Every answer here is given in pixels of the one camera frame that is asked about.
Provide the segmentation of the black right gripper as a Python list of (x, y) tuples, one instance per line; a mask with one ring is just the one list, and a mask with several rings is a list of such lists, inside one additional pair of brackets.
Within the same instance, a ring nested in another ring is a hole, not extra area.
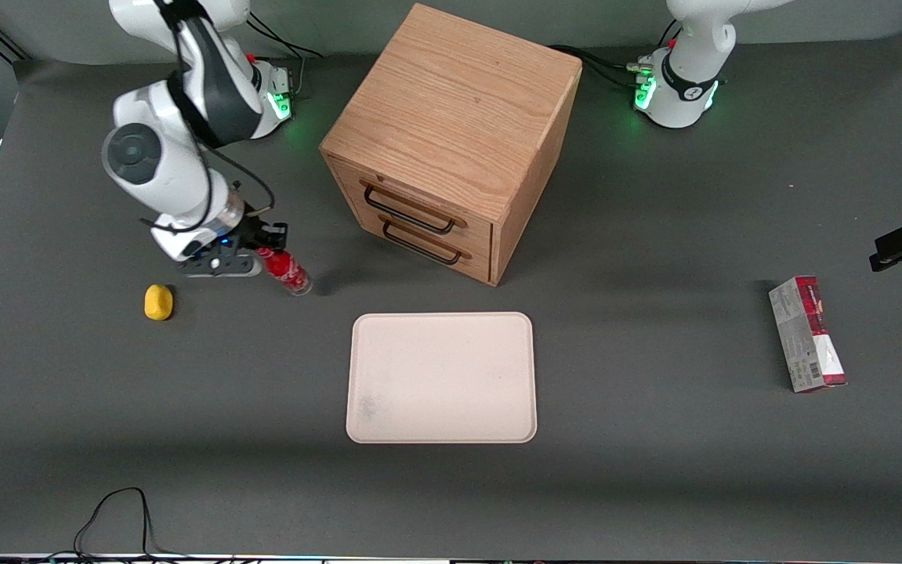
[(286, 222), (269, 224), (262, 220), (242, 220), (231, 232), (222, 236), (222, 257), (239, 256), (244, 252), (254, 252), (257, 256), (284, 252), (287, 238)]

